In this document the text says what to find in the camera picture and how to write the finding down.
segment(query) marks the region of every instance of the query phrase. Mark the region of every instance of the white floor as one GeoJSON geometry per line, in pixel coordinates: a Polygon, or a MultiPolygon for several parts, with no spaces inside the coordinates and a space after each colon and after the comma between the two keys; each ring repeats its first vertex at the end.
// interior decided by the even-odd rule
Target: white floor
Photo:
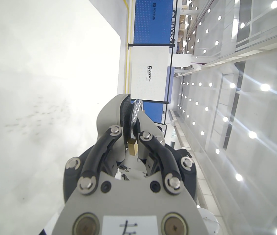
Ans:
{"type": "Polygon", "coordinates": [[[64,165],[123,82],[125,5],[93,1],[0,0],[0,234],[37,235],[63,204],[64,165]]]}

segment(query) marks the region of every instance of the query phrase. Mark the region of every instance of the screw head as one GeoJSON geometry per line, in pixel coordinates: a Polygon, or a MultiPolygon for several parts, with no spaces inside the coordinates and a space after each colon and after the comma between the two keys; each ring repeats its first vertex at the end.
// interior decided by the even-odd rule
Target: screw head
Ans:
{"type": "Polygon", "coordinates": [[[169,183],[170,183],[170,187],[174,189],[178,189],[180,187],[180,180],[177,177],[172,177],[169,180],[169,183]]]}

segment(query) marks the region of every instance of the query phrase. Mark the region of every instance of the metal ring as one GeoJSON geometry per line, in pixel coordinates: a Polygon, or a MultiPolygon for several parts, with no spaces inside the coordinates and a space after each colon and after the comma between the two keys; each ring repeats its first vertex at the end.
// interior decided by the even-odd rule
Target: metal ring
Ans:
{"type": "Polygon", "coordinates": [[[137,114],[141,110],[143,110],[143,101],[141,99],[136,99],[134,100],[133,103],[134,109],[132,113],[132,118],[131,118],[131,126],[130,126],[130,135],[131,138],[136,140],[136,137],[134,135],[134,125],[136,124],[137,121],[137,114]]]}
{"type": "Polygon", "coordinates": [[[166,175],[166,177],[164,178],[164,185],[166,186],[166,189],[167,189],[170,193],[177,195],[177,194],[181,193],[182,189],[184,188],[184,183],[183,183],[182,180],[180,180],[180,187],[177,188],[177,189],[174,189],[173,187],[171,187],[171,186],[169,185],[169,184],[170,184],[169,182],[170,182],[170,179],[171,179],[171,178],[173,178],[172,173],[168,173],[168,174],[166,175]]]}

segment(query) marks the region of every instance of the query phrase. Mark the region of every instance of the white partition panel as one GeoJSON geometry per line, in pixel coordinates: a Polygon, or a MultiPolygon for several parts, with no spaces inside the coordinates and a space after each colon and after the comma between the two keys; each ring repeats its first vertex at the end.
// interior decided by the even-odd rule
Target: white partition panel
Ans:
{"type": "Polygon", "coordinates": [[[131,47],[131,97],[164,101],[169,47],[131,47]]]}

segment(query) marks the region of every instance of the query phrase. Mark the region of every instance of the circular sensor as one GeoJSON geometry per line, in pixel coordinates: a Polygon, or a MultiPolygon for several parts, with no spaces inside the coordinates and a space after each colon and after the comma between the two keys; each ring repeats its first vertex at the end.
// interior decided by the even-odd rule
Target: circular sensor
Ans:
{"type": "Polygon", "coordinates": [[[169,213],[161,222],[161,232],[163,235],[186,235],[186,222],[179,214],[169,213]]]}
{"type": "Polygon", "coordinates": [[[73,225],[73,235],[98,235],[99,220],[92,213],[80,215],[73,225]]]}

